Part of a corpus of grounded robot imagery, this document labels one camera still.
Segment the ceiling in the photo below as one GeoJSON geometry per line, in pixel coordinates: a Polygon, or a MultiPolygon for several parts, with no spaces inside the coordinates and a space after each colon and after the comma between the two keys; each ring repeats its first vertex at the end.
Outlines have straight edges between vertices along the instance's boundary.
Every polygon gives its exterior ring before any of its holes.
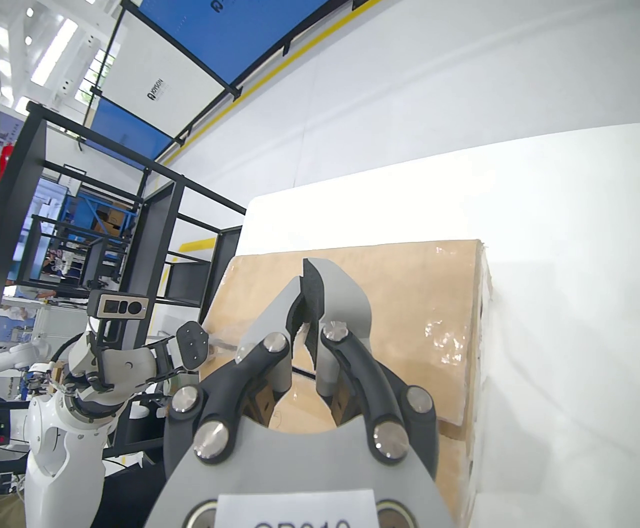
{"type": "Polygon", "coordinates": [[[74,95],[95,53],[106,47],[118,6],[118,0],[0,0],[0,104],[17,109],[26,98],[81,119],[86,108],[74,95]],[[67,19],[76,30],[57,61],[49,53],[53,66],[44,82],[32,82],[67,19]]]}

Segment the white label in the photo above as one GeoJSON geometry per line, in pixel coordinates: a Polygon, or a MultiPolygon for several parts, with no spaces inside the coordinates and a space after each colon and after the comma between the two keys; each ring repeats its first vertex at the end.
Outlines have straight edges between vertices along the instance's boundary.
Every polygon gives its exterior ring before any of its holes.
{"type": "Polygon", "coordinates": [[[224,88],[130,13],[124,24],[127,38],[102,92],[174,137],[224,88]]]}
{"type": "Polygon", "coordinates": [[[216,528],[372,528],[373,490],[220,495],[216,528]]]}

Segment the person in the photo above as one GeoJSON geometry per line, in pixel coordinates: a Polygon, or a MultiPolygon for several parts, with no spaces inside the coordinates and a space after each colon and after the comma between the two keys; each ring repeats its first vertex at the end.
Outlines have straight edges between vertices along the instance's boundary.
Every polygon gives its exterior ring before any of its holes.
{"type": "Polygon", "coordinates": [[[37,310],[20,306],[0,305],[0,317],[8,317],[13,321],[26,321],[36,316],[37,310]]]}
{"type": "MultiPolygon", "coordinates": [[[[5,286],[14,286],[15,280],[7,280],[5,286]]],[[[48,299],[56,296],[55,290],[45,290],[42,288],[34,288],[31,286],[16,286],[16,297],[24,297],[25,299],[48,299]]]]}

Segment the brown cardboard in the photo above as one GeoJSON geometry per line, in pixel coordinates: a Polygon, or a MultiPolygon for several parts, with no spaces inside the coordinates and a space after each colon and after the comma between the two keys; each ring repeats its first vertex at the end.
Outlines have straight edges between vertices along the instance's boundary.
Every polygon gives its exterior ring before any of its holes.
{"type": "MultiPolygon", "coordinates": [[[[482,252],[479,241],[442,241],[236,257],[205,329],[250,323],[301,273],[303,258],[331,259],[369,298],[373,355],[406,383],[425,387],[448,424],[447,434],[463,440],[477,355],[468,351],[479,310],[482,252]]],[[[221,363],[206,364],[202,372],[221,363]]],[[[306,351],[295,351],[294,364],[312,370],[306,351]]]]}
{"type": "MultiPolygon", "coordinates": [[[[301,273],[305,257],[330,259],[358,283],[371,304],[373,355],[407,384],[425,387],[433,396],[441,433],[436,483],[452,516],[459,525],[466,525],[472,501],[468,482],[479,392],[480,320],[483,292],[490,288],[481,242],[386,244],[236,257],[204,328],[237,343],[289,280],[301,273]]],[[[294,365],[312,371],[303,342],[298,337],[294,344],[294,365]]],[[[201,377],[230,358],[210,360],[201,368],[201,377]]],[[[312,383],[297,378],[278,404],[270,426],[295,433],[333,426],[329,409],[315,395],[312,383]]]]}
{"type": "Polygon", "coordinates": [[[107,221],[112,225],[121,226],[122,222],[124,222],[124,212],[116,209],[110,209],[107,221]]]}
{"type": "MultiPolygon", "coordinates": [[[[119,227],[115,227],[114,225],[110,224],[109,222],[102,222],[104,224],[104,227],[106,229],[106,234],[109,235],[113,235],[115,237],[119,237],[120,236],[120,228],[119,227]]],[[[102,229],[102,226],[97,223],[95,225],[95,228],[93,229],[94,231],[96,231],[96,233],[105,233],[104,229],[102,229]]]]}
{"type": "MultiPolygon", "coordinates": [[[[313,381],[293,376],[290,391],[278,402],[269,423],[283,433],[322,433],[335,429],[327,407],[316,394],[313,381]]],[[[467,503],[469,462],[464,442],[440,435],[440,458],[436,485],[451,516],[462,525],[467,503]]]]}

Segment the white table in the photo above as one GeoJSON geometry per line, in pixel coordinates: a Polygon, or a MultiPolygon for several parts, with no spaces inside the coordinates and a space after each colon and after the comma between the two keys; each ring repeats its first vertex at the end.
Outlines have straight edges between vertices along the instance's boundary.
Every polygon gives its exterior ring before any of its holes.
{"type": "Polygon", "coordinates": [[[509,141],[260,196],[237,253],[481,239],[476,527],[640,525],[640,125],[509,141]]]}

